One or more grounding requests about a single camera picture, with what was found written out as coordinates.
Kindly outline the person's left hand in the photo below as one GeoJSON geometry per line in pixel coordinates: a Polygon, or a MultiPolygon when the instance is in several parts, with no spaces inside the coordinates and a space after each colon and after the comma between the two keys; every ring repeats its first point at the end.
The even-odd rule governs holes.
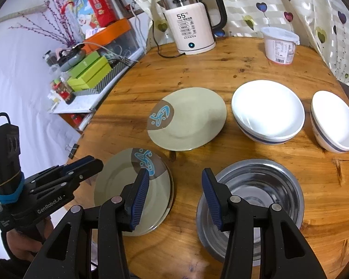
{"type": "Polygon", "coordinates": [[[33,253],[39,252],[43,246],[41,242],[31,239],[15,229],[7,232],[6,238],[11,253],[18,259],[30,262],[34,259],[33,253]]]}

